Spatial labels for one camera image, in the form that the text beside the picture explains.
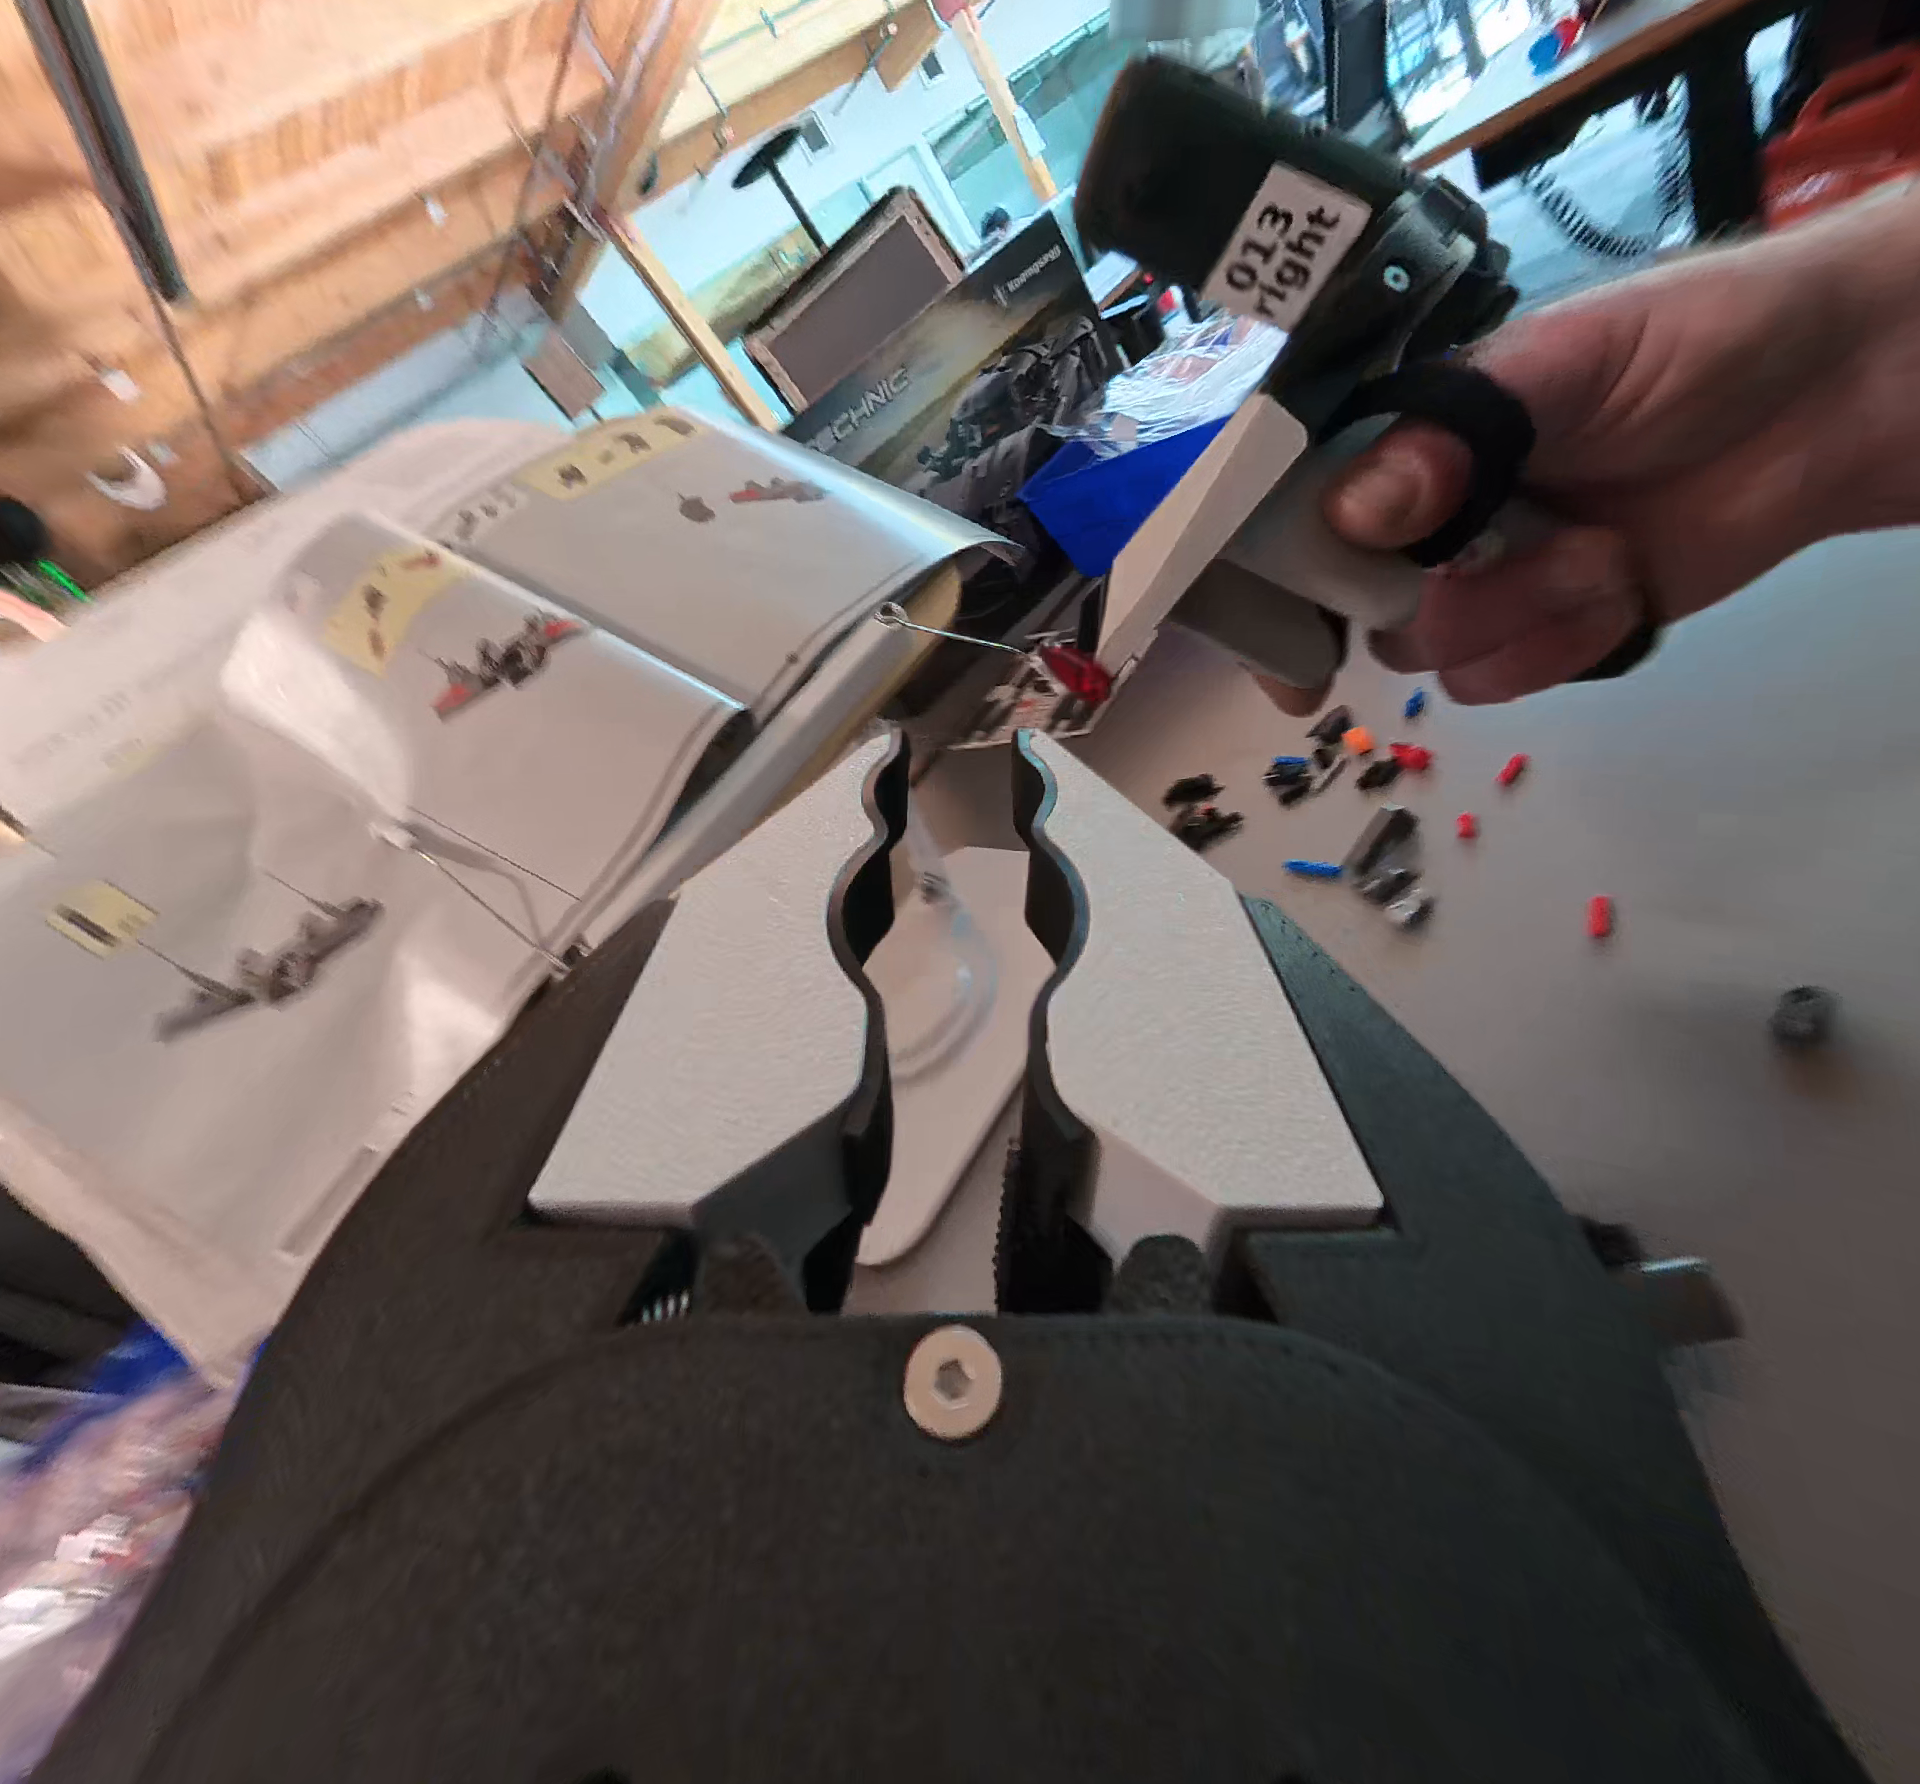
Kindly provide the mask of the red container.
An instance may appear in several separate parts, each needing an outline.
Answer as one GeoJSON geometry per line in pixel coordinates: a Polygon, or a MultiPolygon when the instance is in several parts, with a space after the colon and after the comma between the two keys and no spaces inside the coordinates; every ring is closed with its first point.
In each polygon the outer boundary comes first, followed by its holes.
{"type": "Polygon", "coordinates": [[[1830,76],[1761,150],[1764,229],[1918,177],[1918,42],[1898,42],[1830,76]]]}

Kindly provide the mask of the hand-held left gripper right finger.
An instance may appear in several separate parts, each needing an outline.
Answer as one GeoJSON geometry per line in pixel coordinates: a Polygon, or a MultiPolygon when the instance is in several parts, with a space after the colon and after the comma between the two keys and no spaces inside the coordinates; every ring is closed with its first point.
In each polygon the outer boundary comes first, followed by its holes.
{"type": "Polygon", "coordinates": [[[1013,746],[1050,958],[1021,1147],[1085,1232],[1371,1226],[1383,1193],[1237,887],[1057,740],[1013,746]]]}

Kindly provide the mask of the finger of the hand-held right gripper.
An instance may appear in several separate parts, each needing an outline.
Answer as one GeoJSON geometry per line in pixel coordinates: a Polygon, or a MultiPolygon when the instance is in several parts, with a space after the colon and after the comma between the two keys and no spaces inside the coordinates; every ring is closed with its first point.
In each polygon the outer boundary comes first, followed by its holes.
{"type": "Polygon", "coordinates": [[[1175,622],[1260,675],[1313,685],[1313,599],[1297,533],[1304,504],[1287,484],[1308,449],[1308,429],[1274,398],[1237,404],[1117,555],[1098,664],[1111,672],[1133,664],[1175,622]]]}

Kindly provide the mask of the lego instruction booklet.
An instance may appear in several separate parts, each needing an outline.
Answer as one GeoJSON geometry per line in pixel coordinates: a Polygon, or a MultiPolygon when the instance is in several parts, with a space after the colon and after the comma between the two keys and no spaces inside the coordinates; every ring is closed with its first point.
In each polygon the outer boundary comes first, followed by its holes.
{"type": "Polygon", "coordinates": [[[780,433],[443,422],[7,649],[4,1193],[230,1380],[541,987],[784,805],[766,725],[947,562],[1021,555],[780,433]]]}

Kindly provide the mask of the pale stand bracket with disc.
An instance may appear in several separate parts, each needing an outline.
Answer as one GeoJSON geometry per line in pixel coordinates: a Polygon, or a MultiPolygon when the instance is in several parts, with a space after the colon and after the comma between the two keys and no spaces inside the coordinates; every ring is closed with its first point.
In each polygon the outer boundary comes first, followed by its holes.
{"type": "Polygon", "coordinates": [[[900,890],[881,955],[886,1029],[895,1081],[917,1089],[962,1073],[989,1045],[999,996],[991,928],[996,862],[972,848],[941,848],[923,812],[911,810],[897,848],[900,890]]]}

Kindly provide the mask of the thick black pole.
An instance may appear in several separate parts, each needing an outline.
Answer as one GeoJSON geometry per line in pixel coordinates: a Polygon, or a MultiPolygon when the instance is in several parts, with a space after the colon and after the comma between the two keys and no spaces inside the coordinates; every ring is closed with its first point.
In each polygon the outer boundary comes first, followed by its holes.
{"type": "Polygon", "coordinates": [[[13,0],[37,65],[75,138],[145,291],[163,305],[187,299],[186,273],[158,210],[129,117],[84,0],[13,0]]]}

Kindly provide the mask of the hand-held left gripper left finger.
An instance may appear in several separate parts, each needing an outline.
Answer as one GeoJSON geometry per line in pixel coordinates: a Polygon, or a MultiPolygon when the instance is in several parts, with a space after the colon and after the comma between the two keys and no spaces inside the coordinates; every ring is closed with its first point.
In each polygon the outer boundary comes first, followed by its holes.
{"type": "Polygon", "coordinates": [[[886,1012],[911,754],[893,725],[679,892],[528,1199],[545,1220],[863,1229],[886,1189],[886,1012]]]}

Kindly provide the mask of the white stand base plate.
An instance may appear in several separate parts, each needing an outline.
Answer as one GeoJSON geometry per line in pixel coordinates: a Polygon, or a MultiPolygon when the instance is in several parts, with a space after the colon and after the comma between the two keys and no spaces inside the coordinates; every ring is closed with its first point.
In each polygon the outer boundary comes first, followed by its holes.
{"type": "MultiPolygon", "coordinates": [[[[1027,1070],[1034,1000],[1052,964],[1025,923],[1027,856],[1021,851],[969,847],[978,865],[996,862],[978,884],[991,892],[991,928],[998,940],[999,996],[989,1045],[972,1067],[923,1086],[893,1086],[893,1156],[886,1189],[863,1231],[858,1261],[863,1267],[900,1263],[933,1231],[947,1198],[989,1140],[996,1120],[1018,1107],[1027,1070]]],[[[886,936],[868,961],[878,987],[886,977],[886,936]]]]}

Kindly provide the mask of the black pole with round disc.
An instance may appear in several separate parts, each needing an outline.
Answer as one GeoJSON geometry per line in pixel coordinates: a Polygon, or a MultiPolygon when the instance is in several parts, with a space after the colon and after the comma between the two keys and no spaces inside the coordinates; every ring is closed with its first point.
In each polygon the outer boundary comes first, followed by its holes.
{"type": "Polygon", "coordinates": [[[817,156],[819,146],[812,138],[819,131],[819,120],[810,112],[801,118],[781,127],[780,131],[766,136],[735,168],[729,187],[732,190],[749,190],[761,183],[769,183],[777,188],[788,210],[794,215],[794,222],[814,246],[814,254],[823,259],[829,252],[829,236],[821,228],[806,199],[800,196],[798,187],[788,177],[788,165],[798,156],[817,156]]]}

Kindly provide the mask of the person's right forearm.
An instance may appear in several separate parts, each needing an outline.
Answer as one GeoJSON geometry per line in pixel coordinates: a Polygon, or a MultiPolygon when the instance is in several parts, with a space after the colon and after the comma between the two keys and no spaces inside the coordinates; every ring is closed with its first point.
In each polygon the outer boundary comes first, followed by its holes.
{"type": "Polygon", "coordinates": [[[1851,497],[1862,529],[1918,523],[1918,196],[1896,196],[1876,228],[1865,276],[1875,293],[1862,321],[1862,382],[1851,497]]]}

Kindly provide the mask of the person's right hand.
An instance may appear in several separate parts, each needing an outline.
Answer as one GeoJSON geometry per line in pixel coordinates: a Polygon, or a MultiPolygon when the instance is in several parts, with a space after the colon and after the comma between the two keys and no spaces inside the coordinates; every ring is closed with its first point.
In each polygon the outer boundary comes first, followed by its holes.
{"type": "Polygon", "coordinates": [[[1602,674],[1683,621],[1840,536],[1851,497],[1865,276],[1900,194],[1692,251],[1496,330],[1477,367],[1525,407],[1519,492],[1548,529],[1431,574],[1375,659],[1460,705],[1602,674]]]}

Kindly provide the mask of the clear plastic bags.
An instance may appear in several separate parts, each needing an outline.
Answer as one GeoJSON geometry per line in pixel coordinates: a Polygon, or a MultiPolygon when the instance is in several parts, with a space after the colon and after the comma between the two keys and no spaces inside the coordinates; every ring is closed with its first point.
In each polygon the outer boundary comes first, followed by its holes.
{"type": "Polygon", "coordinates": [[[1070,441],[1120,454],[1216,427],[1260,388],[1287,340],[1252,316],[1216,313],[1117,373],[1067,429],[1070,441]]]}

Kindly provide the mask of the black lego set box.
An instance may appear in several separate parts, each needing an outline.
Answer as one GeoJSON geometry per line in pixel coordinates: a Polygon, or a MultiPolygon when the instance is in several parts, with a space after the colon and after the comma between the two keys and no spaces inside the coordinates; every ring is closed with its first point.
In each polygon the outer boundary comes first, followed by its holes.
{"type": "Polygon", "coordinates": [[[1048,549],[1024,487],[1128,366],[1073,233],[1050,210],[1015,226],[786,436],[1018,547],[1048,549]]]}

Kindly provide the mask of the grey framed panel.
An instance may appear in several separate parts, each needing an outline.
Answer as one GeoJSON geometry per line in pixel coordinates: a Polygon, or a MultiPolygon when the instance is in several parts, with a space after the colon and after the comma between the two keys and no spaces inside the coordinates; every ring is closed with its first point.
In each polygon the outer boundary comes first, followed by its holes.
{"type": "Polygon", "coordinates": [[[962,277],[962,256],[920,193],[897,185],[744,327],[741,342],[800,415],[962,277]]]}

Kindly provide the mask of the lego pieces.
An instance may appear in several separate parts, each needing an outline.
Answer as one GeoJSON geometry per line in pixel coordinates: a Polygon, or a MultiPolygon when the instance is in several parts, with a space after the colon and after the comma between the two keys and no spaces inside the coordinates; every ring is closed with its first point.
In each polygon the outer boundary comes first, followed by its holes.
{"type": "MultiPolygon", "coordinates": [[[[1426,828],[1404,804],[1388,802],[1407,781],[1437,767],[1434,749],[1411,735],[1380,732],[1345,702],[1323,707],[1306,728],[1299,747],[1281,749],[1260,768],[1260,788],[1278,812],[1295,812],[1347,788],[1360,802],[1355,837],[1339,854],[1288,854],[1283,874],[1301,884],[1343,885],[1394,926],[1413,932],[1434,914],[1437,897],[1423,865],[1426,828]]],[[[1210,772],[1175,779],[1162,791],[1169,834],[1194,853],[1237,837],[1248,813],[1210,772]]],[[[1583,908],[1585,934],[1596,943],[1619,931],[1619,908],[1598,892],[1583,908]]]]}

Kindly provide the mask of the background work table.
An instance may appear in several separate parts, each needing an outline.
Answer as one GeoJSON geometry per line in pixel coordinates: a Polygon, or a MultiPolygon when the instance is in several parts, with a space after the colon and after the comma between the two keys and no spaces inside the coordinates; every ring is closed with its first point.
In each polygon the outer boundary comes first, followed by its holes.
{"type": "Polygon", "coordinates": [[[1463,101],[1407,160],[1434,168],[1469,156],[1477,187],[1548,162],[1603,111],[1685,85],[1685,152],[1698,236],[1750,226],[1761,200],[1761,136],[1747,48],[1814,0],[1631,0],[1598,16],[1548,71],[1525,42],[1494,56],[1463,101]]]}

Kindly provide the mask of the lego sticker sheet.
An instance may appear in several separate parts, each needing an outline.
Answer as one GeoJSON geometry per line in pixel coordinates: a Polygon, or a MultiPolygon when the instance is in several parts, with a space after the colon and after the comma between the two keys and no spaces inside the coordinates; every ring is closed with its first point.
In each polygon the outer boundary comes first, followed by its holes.
{"type": "Polygon", "coordinates": [[[1020,732],[1071,740],[1091,729],[1114,694],[1098,708],[1065,696],[1057,679],[1036,659],[1034,649],[1024,652],[1020,664],[986,693],[971,725],[956,735],[953,747],[1010,744],[1020,732]]]}

